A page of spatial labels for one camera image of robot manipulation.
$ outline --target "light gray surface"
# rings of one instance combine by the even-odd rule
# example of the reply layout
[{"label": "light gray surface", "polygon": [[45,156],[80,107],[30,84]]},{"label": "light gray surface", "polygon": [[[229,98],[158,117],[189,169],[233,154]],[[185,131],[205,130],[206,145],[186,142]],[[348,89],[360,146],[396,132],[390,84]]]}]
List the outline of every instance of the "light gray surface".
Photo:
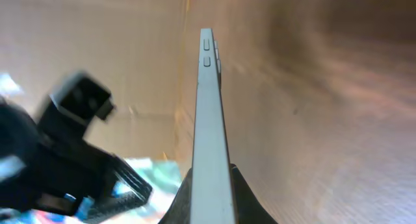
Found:
[{"label": "light gray surface", "polygon": [[190,223],[235,223],[217,67],[205,63],[216,60],[211,29],[201,30],[199,58]]}]

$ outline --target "blurred background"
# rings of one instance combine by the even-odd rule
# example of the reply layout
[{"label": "blurred background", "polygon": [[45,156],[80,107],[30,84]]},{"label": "blurred background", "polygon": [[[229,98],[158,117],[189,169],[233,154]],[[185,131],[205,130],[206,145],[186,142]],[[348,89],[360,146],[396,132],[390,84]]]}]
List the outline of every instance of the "blurred background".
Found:
[{"label": "blurred background", "polygon": [[413,223],[415,1],[0,0],[0,73],[35,114],[87,70],[118,106],[89,141],[186,173],[212,27],[231,161],[279,223]]}]

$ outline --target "thin metal device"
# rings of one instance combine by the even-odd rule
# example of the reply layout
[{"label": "thin metal device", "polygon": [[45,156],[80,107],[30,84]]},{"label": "thin metal device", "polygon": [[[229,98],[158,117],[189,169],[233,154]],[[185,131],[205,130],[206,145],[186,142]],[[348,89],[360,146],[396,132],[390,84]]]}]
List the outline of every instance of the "thin metal device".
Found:
[{"label": "thin metal device", "polygon": [[221,100],[221,63],[212,29],[202,29],[198,62],[191,224],[237,222]]}]

